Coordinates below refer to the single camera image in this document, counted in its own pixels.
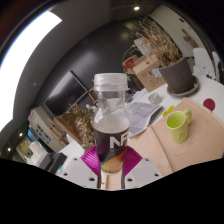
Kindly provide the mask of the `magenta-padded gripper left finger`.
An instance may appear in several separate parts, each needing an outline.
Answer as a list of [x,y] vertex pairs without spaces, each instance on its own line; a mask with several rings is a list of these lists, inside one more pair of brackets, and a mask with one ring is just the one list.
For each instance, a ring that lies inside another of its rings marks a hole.
[[90,148],[81,157],[72,157],[60,170],[59,176],[84,188],[99,189],[101,166],[96,147]]

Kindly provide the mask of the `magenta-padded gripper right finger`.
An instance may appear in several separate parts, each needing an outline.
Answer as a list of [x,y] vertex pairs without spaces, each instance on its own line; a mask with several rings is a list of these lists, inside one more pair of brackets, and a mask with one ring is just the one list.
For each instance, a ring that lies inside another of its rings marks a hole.
[[150,158],[143,158],[130,146],[126,147],[121,175],[122,189],[140,188],[161,178],[162,174]]

